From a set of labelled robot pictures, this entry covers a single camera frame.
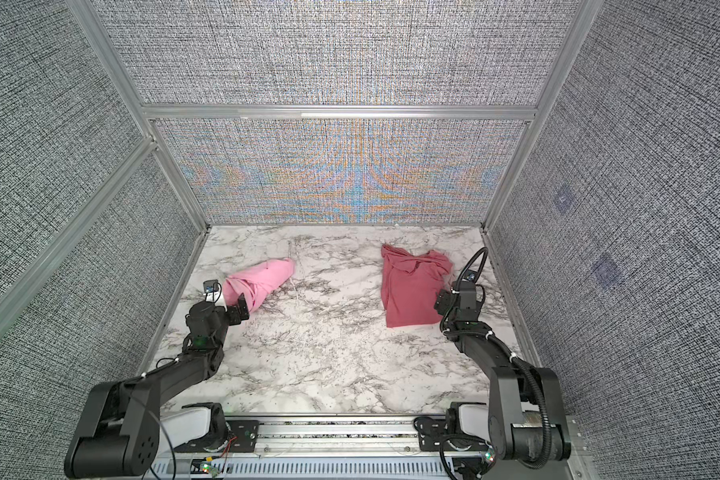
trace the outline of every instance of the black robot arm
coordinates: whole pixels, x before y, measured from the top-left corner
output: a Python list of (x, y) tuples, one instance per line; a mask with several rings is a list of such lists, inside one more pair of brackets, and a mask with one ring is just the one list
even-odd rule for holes
[[(480, 269), (469, 270), (480, 255), (483, 256)], [(488, 431), (497, 457), (540, 468), (548, 460), (565, 460), (570, 456), (560, 382), (552, 370), (532, 366), (512, 353), (488, 324), (478, 320), (485, 293), (483, 290), (483, 298), (478, 301), (480, 285), (476, 283), (486, 256), (486, 249), (480, 249), (451, 290), (441, 291), (434, 307), (443, 315), (443, 334), (474, 360), (490, 380)], [(524, 411), (522, 402), (537, 405), (539, 411)], [(451, 417), (457, 418), (458, 412)], [(449, 431), (458, 432), (459, 428), (450, 426)]]
[(182, 352), (150, 372), (90, 390), (64, 460), (70, 478), (142, 475), (156, 456), (160, 406), (196, 383), (211, 378), (224, 358), (229, 325), (248, 319), (245, 298), (226, 309), (198, 302), (186, 316), (190, 334)]

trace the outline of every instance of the marble tabletop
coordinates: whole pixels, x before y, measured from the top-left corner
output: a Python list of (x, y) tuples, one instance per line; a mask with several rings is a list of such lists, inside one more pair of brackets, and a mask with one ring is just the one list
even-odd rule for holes
[[(248, 321), (231, 326), (218, 373), (167, 404), (220, 402), (226, 412), (442, 413), (487, 401), (488, 379), (437, 325), (389, 329), (381, 246), (448, 255), (456, 274), (483, 243), (475, 226), (218, 226), (206, 242), (154, 359), (174, 356), (202, 282), (270, 258), (296, 272)], [(480, 319), (519, 351), (490, 264)]]

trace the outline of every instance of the aluminum frame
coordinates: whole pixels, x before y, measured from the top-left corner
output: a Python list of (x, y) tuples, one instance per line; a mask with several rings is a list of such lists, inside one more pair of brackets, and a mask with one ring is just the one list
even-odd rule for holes
[(575, 418), (568, 417), (568, 433), (572, 445), (567, 463), (572, 480), (600, 480), (592, 453), (584, 444), (584, 436)]
[(112, 45), (110, 36), (106, 33), (104, 24), (102, 24), (99, 15), (96, 13), (96, 9), (91, 5), (89, 0), (67, 0), (67, 7), (75, 16), (77, 24), (83, 30), (83, 33), (85, 33), (90, 46), (104, 66), (104, 70), (108, 73), (117, 92), (120, 94), (125, 106), (133, 117), (134, 122), (136, 122), (136, 125), (141, 131), (141, 134), (144, 138), (150, 138), (157, 142), (157, 161), (160, 163), (160, 168), (168, 179), (168, 183), (173, 188), (173, 192), (184, 207), (184, 211), (192, 219), (198, 232), (205, 231), (208, 227), (208, 220), (202, 211), (200, 202), (197, 201), (189, 183), (187, 183), (186, 178), (181, 173), (181, 169), (174, 161), (173, 156), (170, 155), (170, 153), (163, 154), (164, 152), (170, 151), (154, 129), (152, 123), (149, 122), (142, 113), (141, 95), (139, 91), (136, 90), (136, 86), (131, 80), (130, 75), (128, 75), (125, 65), (115, 50), (114, 45)]
[(582, 0), (579, 8), (576, 10), (576, 16), (568, 27), (565, 40), (560, 46), (560, 51), (553, 63), (547, 82), (539, 96), (537, 105), (538, 114), (536, 118), (530, 122), (525, 132), (520, 137), (518, 148), (515, 150), (512, 159), (504, 173), (499, 179), (499, 184), (494, 191), (494, 196), (490, 200), (488, 212), (483, 220), (483, 228), (489, 231), (496, 225), (496, 221), (501, 215), (501, 210), (507, 203), (514, 185), (517, 183), (520, 172), (528, 160), (530, 152), (533, 150), (536, 140), (544, 128), (544, 122), (547, 121), (550, 111), (557, 100), (557, 95), (568, 77), (568, 73), (574, 65), (574, 60), (581, 50), (586, 35), (590, 31), (590, 27), (594, 22), (600, 7), (603, 6), (604, 0)]
[(139, 369), (135, 371), (136, 375), (139, 375), (142, 372), (148, 372), (149, 370), (152, 370), (150, 368), (150, 364), (152, 363), (152, 357), (154, 357), (157, 348), (160, 346), (160, 341), (163, 339), (163, 334), (168, 328), (168, 324), (173, 317), (173, 313), (176, 312), (176, 307), (179, 305), (179, 301), (181, 300), (181, 296), (184, 293), (186, 284), (190, 281), (190, 276), (195, 269), (195, 265), (197, 265), (197, 261), (200, 258), (202, 249), (206, 245), (209, 234), (210, 228), (207, 231), (202, 232), (197, 238), (195, 238), (195, 245), (192, 248), (192, 255), (184, 266), (184, 270), (182, 271), (181, 277), (179, 278), (179, 283), (177, 283), (176, 288), (173, 289), (173, 294), (168, 301), (168, 306), (166, 306), (165, 312), (163, 312), (163, 318), (160, 319), (160, 324), (152, 335), (152, 339), (150, 340), (150, 346), (147, 348), (146, 353), (144, 353), (144, 358), (141, 360), (141, 364), (139, 364)]
[[(312, 416), (308, 415), (297, 415), (292, 416), (288, 414), (259, 414), (257, 419), (262, 422), (259, 427), (259, 436), (256, 440), (256, 450), (251, 453), (233, 453), (226, 456), (225, 463), (223, 465), (230, 465), (235, 463), (241, 463), (245, 465), (241, 471), (236, 472), (234, 475), (221, 475), (219, 478), (229, 478), (234, 476), (235, 478), (363, 478), (369, 476), (370, 478), (446, 478), (444, 472), (438, 475), (436, 472), (428, 472), (427, 469), (420, 468), (403, 468), (398, 470), (398, 474), (401, 475), (380, 475), (377, 469), (366, 469), (365, 473), (370, 475), (363, 475), (363, 470), (357, 470), (356, 472), (331, 472), (332, 475), (324, 472), (320, 474), (320, 468), (298, 468), (296, 466), (292, 469), (285, 471), (278, 470), (275, 472), (269, 472), (274, 475), (257, 475), (266, 474), (267, 469), (258, 467), (261, 462), (281, 462), (283, 464), (305, 464), (305, 463), (319, 463), (319, 462), (386, 462), (392, 460), (395, 463), (399, 462), (436, 462), (440, 464), (439, 454), (437, 452), (421, 452), (418, 449), (418, 439), (416, 435), (396, 435), (396, 436), (384, 436), (379, 437), (374, 432), (361, 432), (353, 437), (343, 437), (345, 433), (340, 432), (341, 427), (347, 425), (330, 425), (335, 427), (336, 436), (326, 437), (313, 437), (305, 438), (297, 434), (297, 429), (303, 426), (299, 425), (288, 425), (288, 422), (301, 421), (304, 418), (312, 419), (315, 422), (351, 422), (359, 421), (358, 418), (370, 418), (370, 421), (384, 423), (387, 422), (389, 425), (394, 426), (396, 422), (405, 424), (410, 427), (416, 415), (398, 415), (392, 416), (387, 414), (378, 415), (353, 415), (353, 414), (336, 414), (336, 415), (319, 415), (315, 414)], [(433, 416), (436, 418), (444, 418), (444, 416)], [(227, 420), (234, 419), (251, 419), (250, 415), (239, 415), (233, 414), (226, 417)], [(568, 418), (568, 425), (572, 427), (572, 432), (577, 432), (576, 421), (572, 418)], [(349, 425), (355, 429), (367, 427), (364, 425)], [(269, 433), (262, 433), (262, 428), (270, 427)], [(574, 439), (574, 448), (577, 451), (582, 451), (586, 454), (586, 449), (582, 450), (580, 446), (581, 437), (577, 436)], [(480, 456), (480, 452), (456, 452), (447, 450), (444, 452), (446, 462), (452, 467), (452, 457), (465, 457), (465, 456)], [(201, 457), (198, 453), (176, 453), (176, 477), (177, 478), (190, 478), (190, 463), (193, 459)], [(555, 480), (562, 478), (569, 478), (569, 475), (573, 475), (573, 480), (597, 480), (595, 473), (590, 473), (589, 470), (584, 470), (581, 464), (578, 463), (578, 458), (568, 462), (551, 462), (543, 470), (531, 470), (518, 462), (512, 461), (501, 461), (496, 466), (496, 474), (502, 478), (527, 478), (528, 480), (535, 480), (538, 478), (554, 478)], [(216, 457), (214, 462), (221, 462), (220, 457)], [(173, 473), (173, 459), (167, 453), (160, 455), (153, 464), (156, 473), (161, 477), (165, 478), (167, 475)]]
[(285, 223), (278, 223), (278, 224), (264, 224), (264, 223), (245, 223), (245, 224), (235, 224), (235, 223), (220, 223), (220, 224), (213, 224), (213, 226), (389, 226), (391, 228), (397, 227), (397, 226), (474, 226), (476, 228), (480, 228), (480, 222), (465, 222), (465, 223), (448, 223), (448, 222), (421, 222), (421, 223), (409, 223), (409, 222), (396, 222), (394, 224), (379, 224), (379, 223), (363, 223), (363, 222), (332, 222), (332, 223), (325, 223), (325, 222), (315, 222), (315, 223), (305, 223), (305, 222), (285, 222)]
[(520, 350), (522, 350), (522, 357), (536, 366), (543, 366), (539, 358), (539, 353), (534, 345), (534, 340), (530, 336), (530, 331), (528, 331), (528, 324), (525, 322), (523, 311), (520, 309), (518, 299), (514, 295), (514, 290), (512, 290), (512, 283), (509, 282), (507, 271), (504, 269), (504, 264), (501, 263), (499, 255), (496, 254), (496, 246), (487, 232), (483, 231), (481, 234), (483, 244), (488, 248), (488, 258), (494, 269), (494, 275), (496, 275), (496, 281), (499, 283), (501, 294), (504, 297), (507, 315), (509, 316), (510, 322), (512, 322), (515, 336), (518, 338), (518, 344), (520, 345)]
[[(283, 457), (437, 457), (421, 452), (413, 420), (421, 415), (445, 419), (443, 414), (228, 414), (227, 421), (258, 420), (256, 450), (236, 456)], [(480, 456), (480, 452), (451, 452), (446, 456)]]
[(151, 138), (143, 138), (67, 222), (50, 245), (38, 255), (27, 271), (0, 298), (0, 339), (155, 147), (156, 143)]
[(533, 120), (538, 110), (529, 105), (233, 105), (142, 104), (141, 113), (157, 118), (242, 118), (255, 120), (309, 118), (452, 118)]

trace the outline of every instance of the fabric wall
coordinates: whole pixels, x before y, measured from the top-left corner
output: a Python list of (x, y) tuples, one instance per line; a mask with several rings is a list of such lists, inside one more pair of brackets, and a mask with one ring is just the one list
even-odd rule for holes
[(169, 120), (209, 222), (482, 220), (519, 120)]
[[(0, 294), (140, 140), (64, 2), (0, 2)], [(135, 373), (195, 238), (148, 157), (0, 341), (0, 479), (65, 478), (88, 391)]]
[[(93, 4), (148, 104), (533, 107), (579, 2)], [(523, 130), (248, 120), (157, 122), (213, 224), (479, 222)]]
[(21, 454), (11, 478), (65, 478), (88, 391), (136, 372), (195, 238), (148, 157), (0, 341), (0, 465)]
[(64, 2), (0, 1), (0, 294), (140, 139)]
[(720, 478), (720, 0), (608, 0), (490, 232), (603, 478)]
[(94, 0), (147, 103), (535, 104), (577, 0)]

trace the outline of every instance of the patterned backdrop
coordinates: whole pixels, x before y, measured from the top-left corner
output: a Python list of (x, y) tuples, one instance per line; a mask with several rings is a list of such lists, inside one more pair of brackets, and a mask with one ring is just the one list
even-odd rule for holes
[(720, 478), (720, 0), (606, 2), (492, 235), (600, 474)]
[(0, 2), (0, 295), (140, 139), (63, 2)]
[(536, 104), (576, 0), (94, 0), (146, 102)]
[(158, 120), (212, 224), (479, 222), (518, 120)]

